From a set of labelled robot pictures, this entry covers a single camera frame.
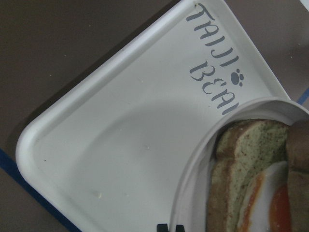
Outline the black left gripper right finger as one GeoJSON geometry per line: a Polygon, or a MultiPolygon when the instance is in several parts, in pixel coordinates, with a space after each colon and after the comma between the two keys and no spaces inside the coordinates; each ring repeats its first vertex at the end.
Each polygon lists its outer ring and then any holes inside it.
{"type": "Polygon", "coordinates": [[[176,225],[175,232],[185,232],[185,228],[183,225],[176,225]]]}

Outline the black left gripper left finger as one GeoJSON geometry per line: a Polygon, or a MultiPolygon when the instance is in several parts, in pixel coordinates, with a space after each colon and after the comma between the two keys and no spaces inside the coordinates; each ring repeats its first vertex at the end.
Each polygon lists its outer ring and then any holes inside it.
{"type": "Polygon", "coordinates": [[[157,224],[156,232],[169,232],[168,224],[157,224]]]}

